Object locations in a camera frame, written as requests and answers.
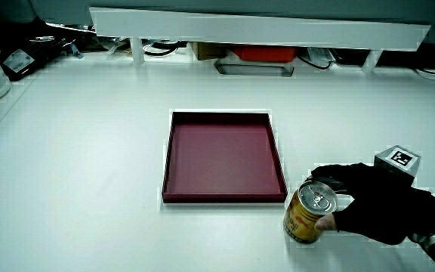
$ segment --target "white table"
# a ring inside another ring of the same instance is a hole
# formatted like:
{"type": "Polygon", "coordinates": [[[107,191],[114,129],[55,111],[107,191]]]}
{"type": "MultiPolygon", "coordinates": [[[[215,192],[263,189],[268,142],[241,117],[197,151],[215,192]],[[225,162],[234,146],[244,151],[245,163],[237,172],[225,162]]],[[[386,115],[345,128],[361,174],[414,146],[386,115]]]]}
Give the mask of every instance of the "white table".
{"type": "Polygon", "coordinates": [[[302,63],[291,78],[222,76],[190,62],[148,60],[136,72],[131,57],[86,54],[35,75],[0,122],[0,271],[435,270],[408,240],[295,243],[285,205],[166,206],[160,196],[174,109],[269,110],[288,201],[318,164],[371,163],[394,144],[422,156],[414,185],[435,193],[435,82],[302,63]]]}

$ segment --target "black glove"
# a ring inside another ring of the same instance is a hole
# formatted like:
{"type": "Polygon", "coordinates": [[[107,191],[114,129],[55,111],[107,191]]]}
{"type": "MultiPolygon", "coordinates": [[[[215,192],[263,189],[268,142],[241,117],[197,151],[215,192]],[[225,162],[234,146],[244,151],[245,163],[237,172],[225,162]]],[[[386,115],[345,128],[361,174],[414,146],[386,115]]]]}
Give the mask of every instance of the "black glove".
{"type": "Polygon", "coordinates": [[[389,245],[399,244],[413,233],[435,233],[435,197],[410,187],[388,170],[362,163],[327,165],[311,175],[355,199],[343,211],[333,213],[338,230],[389,245]]]}

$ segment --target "red box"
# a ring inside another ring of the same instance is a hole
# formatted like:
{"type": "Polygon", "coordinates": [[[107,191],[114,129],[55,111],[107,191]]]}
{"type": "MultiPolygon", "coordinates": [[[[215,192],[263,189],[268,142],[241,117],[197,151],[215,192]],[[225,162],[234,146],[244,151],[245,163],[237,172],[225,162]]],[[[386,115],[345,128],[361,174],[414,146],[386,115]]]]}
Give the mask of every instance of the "red box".
{"type": "Polygon", "coordinates": [[[283,46],[246,45],[231,48],[240,59],[249,61],[268,61],[288,63],[293,61],[296,48],[283,46]]]}
{"type": "Polygon", "coordinates": [[[173,113],[164,202],[284,202],[286,195],[266,113],[173,113]]]}

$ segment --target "tray rim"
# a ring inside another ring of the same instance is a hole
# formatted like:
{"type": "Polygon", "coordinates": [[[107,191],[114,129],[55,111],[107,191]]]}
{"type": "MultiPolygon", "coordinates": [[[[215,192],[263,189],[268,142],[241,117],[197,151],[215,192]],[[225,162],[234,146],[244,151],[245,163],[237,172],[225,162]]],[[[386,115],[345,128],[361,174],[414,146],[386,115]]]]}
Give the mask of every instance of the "tray rim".
{"type": "Polygon", "coordinates": [[[273,127],[270,121],[270,114],[267,112],[215,112],[215,111],[173,111],[171,112],[170,132],[168,146],[165,158],[165,173],[162,185],[162,201],[164,203],[282,203],[285,202],[288,196],[288,188],[286,186],[285,175],[279,159],[278,148],[274,138],[273,127]],[[266,126],[268,141],[275,165],[276,176],[278,178],[279,193],[169,193],[167,192],[169,165],[171,162],[171,151],[174,139],[176,119],[179,115],[234,115],[241,117],[246,116],[262,116],[266,118],[264,125],[266,126]]]}

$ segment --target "yellow can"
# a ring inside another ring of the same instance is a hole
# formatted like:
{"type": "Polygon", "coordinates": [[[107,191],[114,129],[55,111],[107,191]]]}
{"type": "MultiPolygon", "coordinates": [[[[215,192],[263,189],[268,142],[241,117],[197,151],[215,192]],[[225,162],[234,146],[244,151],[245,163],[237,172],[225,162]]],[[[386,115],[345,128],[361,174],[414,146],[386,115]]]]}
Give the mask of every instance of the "yellow can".
{"type": "Polygon", "coordinates": [[[337,195],[330,187],[318,181],[305,181],[286,209],[285,232],[300,243],[313,243],[322,233],[315,230],[316,221],[336,208],[337,195]]]}

